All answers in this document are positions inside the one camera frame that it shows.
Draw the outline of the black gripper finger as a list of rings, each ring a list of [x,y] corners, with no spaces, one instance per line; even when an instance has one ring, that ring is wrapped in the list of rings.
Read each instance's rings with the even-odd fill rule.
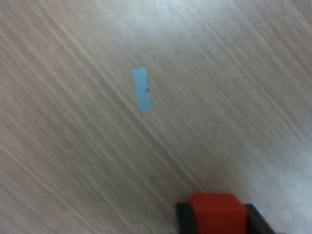
[[[247,210],[247,234],[274,234],[273,228],[253,204],[245,203],[244,206]]]
[[[180,234],[196,234],[195,215],[188,202],[176,204],[176,217]]]

